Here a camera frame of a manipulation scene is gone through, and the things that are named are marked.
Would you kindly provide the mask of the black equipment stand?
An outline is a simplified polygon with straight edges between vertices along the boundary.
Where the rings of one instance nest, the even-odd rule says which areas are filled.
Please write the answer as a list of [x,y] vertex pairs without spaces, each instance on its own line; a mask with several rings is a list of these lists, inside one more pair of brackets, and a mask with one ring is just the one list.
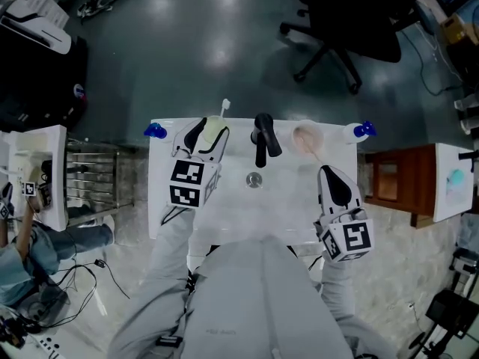
[[453,338],[470,337],[469,329],[479,317],[479,304],[449,289],[437,293],[425,316],[433,323],[429,330],[422,331],[409,344],[414,352],[409,359],[446,358],[446,348]]

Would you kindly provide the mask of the white power strip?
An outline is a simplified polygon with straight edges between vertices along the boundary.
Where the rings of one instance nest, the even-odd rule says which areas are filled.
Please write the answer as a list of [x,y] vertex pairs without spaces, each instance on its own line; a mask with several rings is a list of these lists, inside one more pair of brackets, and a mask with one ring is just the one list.
[[48,359],[60,359],[59,345],[53,343],[51,337],[38,337],[37,342],[39,347],[47,354]]

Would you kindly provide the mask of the right blue knob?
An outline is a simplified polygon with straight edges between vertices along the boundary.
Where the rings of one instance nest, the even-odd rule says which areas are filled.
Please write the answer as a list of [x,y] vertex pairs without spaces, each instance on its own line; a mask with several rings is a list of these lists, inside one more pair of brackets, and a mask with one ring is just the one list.
[[369,137],[377,136],[376,129],[370,121],[348,124],[342,133],[346,144],[358,144]]

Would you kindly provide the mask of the pink toothbrush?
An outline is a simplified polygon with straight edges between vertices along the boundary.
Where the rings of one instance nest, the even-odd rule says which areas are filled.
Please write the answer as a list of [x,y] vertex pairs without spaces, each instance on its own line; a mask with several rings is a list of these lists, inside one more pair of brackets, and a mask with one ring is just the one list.
[[322,147],[320,139],[314,132],[307,129],[300,129],[298,131],[298,143],[302,151],[308,155],[313,156],[320,165],[324,164],[320,149]]

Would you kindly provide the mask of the pale yellow cup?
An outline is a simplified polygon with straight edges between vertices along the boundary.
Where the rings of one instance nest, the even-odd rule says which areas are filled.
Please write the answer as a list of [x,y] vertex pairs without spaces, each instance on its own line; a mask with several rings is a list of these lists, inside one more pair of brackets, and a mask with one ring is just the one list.
[[203,139],[212,144],[221,130],[223,130],[227,126],[227,122],[223,117],[220,116],[209,116],[207,118],[206,125],[202,132]]

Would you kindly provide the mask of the person's grey clothed torso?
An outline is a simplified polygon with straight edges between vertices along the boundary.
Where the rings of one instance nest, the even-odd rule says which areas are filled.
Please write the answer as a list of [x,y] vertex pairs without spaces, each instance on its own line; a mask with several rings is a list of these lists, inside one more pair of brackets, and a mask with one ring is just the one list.
[[355,314],[335,319],[302,261],[277,239],[218,247],[188,289],[139,287],[108,359],[396,359]]

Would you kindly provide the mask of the metal rack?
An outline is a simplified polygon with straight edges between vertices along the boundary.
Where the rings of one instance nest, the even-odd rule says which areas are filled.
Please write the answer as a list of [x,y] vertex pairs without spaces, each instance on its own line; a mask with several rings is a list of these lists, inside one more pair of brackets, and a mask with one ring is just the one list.
[[88,202],[87,215],[68,215],[67,226],[85,224],[134,206],[136,148],[68,138],[64,194],[68,209]]

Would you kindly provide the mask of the black faucet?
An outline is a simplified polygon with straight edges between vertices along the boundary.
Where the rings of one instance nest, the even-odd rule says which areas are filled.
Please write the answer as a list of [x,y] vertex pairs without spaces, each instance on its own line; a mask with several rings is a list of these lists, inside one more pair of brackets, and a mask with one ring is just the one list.
[[282,154],[282,148],[275,135],[274,120],[270,114],[259,113],[255,117],[251,142],[256,146],[255,165],[257,168],[266,166],[266,156],[275,158]]
[[475,162],[479,160],[479,150],[474,150],[467,153],[459,153],[458,159],[462,160],[470,160],[471,161],[471,172],[475,171]]

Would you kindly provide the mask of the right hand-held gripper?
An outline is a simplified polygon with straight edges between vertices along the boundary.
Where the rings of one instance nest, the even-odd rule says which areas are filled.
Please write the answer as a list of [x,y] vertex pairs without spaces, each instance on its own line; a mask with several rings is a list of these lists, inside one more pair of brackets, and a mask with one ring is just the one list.
[[[326,259],[332,263],[358,260],[375,246],[373,220],[361,206],[359,187],[343,171],[329,165],[317,175],[318,195],[323,215],[314,222],[317,236],[326,249]],[[335,217],[327,217],[340,209]]]

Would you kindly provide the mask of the person's right forearm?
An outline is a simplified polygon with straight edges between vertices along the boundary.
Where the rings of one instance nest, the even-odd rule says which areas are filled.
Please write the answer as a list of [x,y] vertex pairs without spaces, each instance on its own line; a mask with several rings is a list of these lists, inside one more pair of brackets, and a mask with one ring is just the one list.
[[333,262],[325,256],[322,272],[322,299],[335,319],[355,314],[351,262]]

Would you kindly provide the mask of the pale pink cup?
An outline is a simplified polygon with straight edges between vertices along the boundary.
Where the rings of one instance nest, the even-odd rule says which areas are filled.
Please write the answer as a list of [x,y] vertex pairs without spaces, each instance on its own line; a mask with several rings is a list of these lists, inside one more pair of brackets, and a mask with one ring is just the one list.
[[297,122],[292,128],[290,140],[296,155],[320,159],[324,134],[318,123],[311,120]]

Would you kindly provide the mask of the blue knob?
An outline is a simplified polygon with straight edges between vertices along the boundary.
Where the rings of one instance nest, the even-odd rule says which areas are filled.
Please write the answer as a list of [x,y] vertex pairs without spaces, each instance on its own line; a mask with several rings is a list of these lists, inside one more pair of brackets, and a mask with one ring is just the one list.
[[152,122],[143,132],[144,136],[155,138],[161,142],[172,142],[176,134],[174,123],[171,121]]
[[369,137],[377,136],[376,129],[370,121],[348,124],[342,133],[346,144],[358,144]]

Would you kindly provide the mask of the wooden cabinet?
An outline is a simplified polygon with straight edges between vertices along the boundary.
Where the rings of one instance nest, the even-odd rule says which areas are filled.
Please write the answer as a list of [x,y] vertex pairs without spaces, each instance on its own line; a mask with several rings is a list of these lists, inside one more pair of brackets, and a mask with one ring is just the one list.
[[371,191],[365,202],[411,215],[410,226],[421,229],[434,224],[436,202],[436,145],[365,155],[372,168]]

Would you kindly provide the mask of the teal object in basin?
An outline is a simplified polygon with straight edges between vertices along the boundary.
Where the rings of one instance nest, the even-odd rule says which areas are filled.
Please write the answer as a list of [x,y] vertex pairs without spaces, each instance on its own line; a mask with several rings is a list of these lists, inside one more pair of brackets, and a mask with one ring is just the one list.
[[446,179],[446,195],[462,195],[464,192],[466,175],[460,169],[453,169]]

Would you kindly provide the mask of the white machine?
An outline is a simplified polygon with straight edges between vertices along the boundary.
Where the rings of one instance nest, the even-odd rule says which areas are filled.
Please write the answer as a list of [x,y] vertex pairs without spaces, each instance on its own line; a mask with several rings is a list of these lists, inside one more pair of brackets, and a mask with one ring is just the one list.
[[18,0],[0,4],[0,28],[60,55],[68,54],[73,43],[71,36],[62,28],[55,26],[46,17],[38,15]]

